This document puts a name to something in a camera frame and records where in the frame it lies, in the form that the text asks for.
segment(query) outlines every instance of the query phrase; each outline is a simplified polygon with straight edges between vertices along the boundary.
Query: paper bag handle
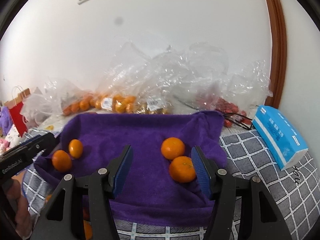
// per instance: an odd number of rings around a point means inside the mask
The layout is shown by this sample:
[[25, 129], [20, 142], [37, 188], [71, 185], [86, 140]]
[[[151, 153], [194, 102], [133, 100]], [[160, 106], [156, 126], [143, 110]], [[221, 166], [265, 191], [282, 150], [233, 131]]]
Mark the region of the paper bag handle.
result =
[[27, 95], [26, 95], [26, 93], [24, 92], [22, 86], [19, 86], [19, 85], [18, 85], [18, 86], [14, 86], [14, 87], [12, 88], [12, 90], [11, 90], [11, 97], [12, 97], [12, 99], [13, 99], [13, 101], [14, 101], [14, 104], [17, 105], [16, 97], [13, 97], [13, 91], [14, 91], [15, 89], [19, 89], [20, 92], [24, 94], [24, 98], [26, 98]]

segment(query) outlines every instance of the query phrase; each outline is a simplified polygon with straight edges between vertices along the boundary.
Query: tissue package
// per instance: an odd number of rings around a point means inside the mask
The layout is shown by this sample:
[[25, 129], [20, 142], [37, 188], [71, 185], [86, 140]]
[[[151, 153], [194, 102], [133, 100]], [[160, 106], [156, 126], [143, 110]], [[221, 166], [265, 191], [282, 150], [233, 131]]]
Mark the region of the tissue package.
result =
[[296, 165], [308, 151], [300, 133], [278, 109], [259, 106], [252, 124], [282, 171]]

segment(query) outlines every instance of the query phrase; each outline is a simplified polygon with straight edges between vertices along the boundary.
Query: purple cloth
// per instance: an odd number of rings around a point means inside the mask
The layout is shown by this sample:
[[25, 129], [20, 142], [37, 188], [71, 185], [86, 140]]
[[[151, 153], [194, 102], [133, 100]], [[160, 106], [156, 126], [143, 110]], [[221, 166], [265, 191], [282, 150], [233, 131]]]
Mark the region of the purple cloth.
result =
[[1, 109], [0, 126], [2, 127], [3, 135], [7, 135], [12, 127], [12, 119], [9, 109], [4, 106]]
[[[205, 226], [213, 202], [201, 193], [195, 180], [180, 184], [169, 176], [170, 161], [161, 155], [161, 144], [168, 137], [180, 138], [186, 154], [199, 145], [206, 157], [224, 167], [227, 157], [218, 144], [223, 117], [218, 112], [192, 115], [81, 114], [61, 133], [62, 149], [77, 138], [84, 145], [83, 156], [73, 160], [69, 173], [90, 175], [119, 156], [126, 144], [133, 149], [133, 162], [124, 188], [110, 205], [114, 218], [161, 226]], [[38, 173], [57, 186], [65, 175], [51, 164], [51, 155], [35, 162]]]

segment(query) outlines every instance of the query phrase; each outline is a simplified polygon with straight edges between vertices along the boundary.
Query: red paper bag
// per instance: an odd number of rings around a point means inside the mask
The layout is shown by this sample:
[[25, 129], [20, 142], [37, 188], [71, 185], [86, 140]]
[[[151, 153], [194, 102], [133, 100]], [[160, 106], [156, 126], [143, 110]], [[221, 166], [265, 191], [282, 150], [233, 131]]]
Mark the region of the red paper bag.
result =
[[28, 95], [30, 95], [30, 89], [23, 90], [16, 98], [4, 103], [4, 105], [9, 109], [12, 121], [20, 136], [22, 136], [24, 132], [28, 131], [26, 127], [27, 121], [25, 120], [25, 117], [20, 114], [21, 108], [23, 107], [22, 100]]

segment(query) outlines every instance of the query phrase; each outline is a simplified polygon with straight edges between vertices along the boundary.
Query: clear plastic bag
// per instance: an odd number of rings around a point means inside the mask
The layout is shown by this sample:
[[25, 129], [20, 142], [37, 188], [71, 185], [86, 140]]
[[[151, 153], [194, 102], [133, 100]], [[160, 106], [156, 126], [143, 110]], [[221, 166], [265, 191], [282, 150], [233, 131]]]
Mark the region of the clear plastic bag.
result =
[[45, 84], [44, 94], [33, 93], [23, 101], [20, 114], [40, 125], [49, 116], [71, 115], [90, 108], [92, 93], [83, 91], [65, 79]]
[[234, 113], [248, 112], [252, 107], [263, 105], [266, 98], [272, 96], [269, 91], [270, 79], [264, 67], [264, 62], [257, 61], [242, 69], [239, 74], [229, 75], [225, 79], [226, 88], [221, 98], [238, 107], [237, 112], [233, 109]]
[[[157, 89], [158, 66], [131, 42], [124, 44], [111, 61], [94, 98], [97, 109], [113, 113], [160, 113], [167, 105]], [[150, 106], [156, 96], [161, 105]]]
[[195, 43], [183, 52], [170, 49], [157, 56], [159, 81], [174, 101], [175, 114], [214, 110], [221, 95], [220, 83], [228, 71], [224, 50], [208, 43]]

